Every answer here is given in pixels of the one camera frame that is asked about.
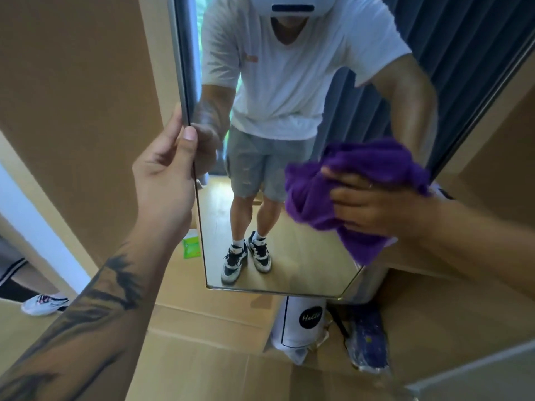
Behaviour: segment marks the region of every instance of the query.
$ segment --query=orange logo on shirt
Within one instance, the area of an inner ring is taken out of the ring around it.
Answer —
[[[244,53],[244,60],[246,62],[258,63],[258,56],[248,55],[247,53]]]

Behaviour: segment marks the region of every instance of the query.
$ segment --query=blue plastic-wrapped object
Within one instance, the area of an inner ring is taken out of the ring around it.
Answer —
[[[383,373],[388,369],[388,343],[377,304],[351,305],[346,347],[351,363],[360,371]]]

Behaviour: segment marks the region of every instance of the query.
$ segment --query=chin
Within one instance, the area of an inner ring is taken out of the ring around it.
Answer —
[[[282,16],[277,17],[277,21],[286,28],[295,28],[304,23],[306,18],[301,16]]]

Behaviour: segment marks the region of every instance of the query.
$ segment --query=reflected floor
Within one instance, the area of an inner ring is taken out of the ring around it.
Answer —
[[[230,179],[211,176],[208,186],[198,196],[208,286],[228,287],[221,283],[221,271],[232,242]],[[253,206],[246,237],[256,228],[258,209],[258,205]],[[336,232],[319,232],[297,224],[285,211],[267,241],[272,256],[271,272],[259,273],[249,254],[248,266],[242,269],[232,288],[338,297],[356,275],[357,266]]]

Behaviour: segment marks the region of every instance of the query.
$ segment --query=hand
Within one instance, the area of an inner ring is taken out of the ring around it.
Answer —
[[[183,128],[177,104],[162,133],[132,166],[137,193],[137,226],[176,246],[189,230],[195,201],[192,177],[197,131]]]
[[[365,234],[419,238],[429,233],[438,217],[438,199],[422,197],[408,188],[372,185],[358,174],[322,174],[348,187],[331,190],[334,214],[348,229]]]
[[[195,156],[195,175],[197,177],[208,173],[216,164],[217,149],[221,147],[217,132],[208,125],[191,124],[197,130],[198,145]]]

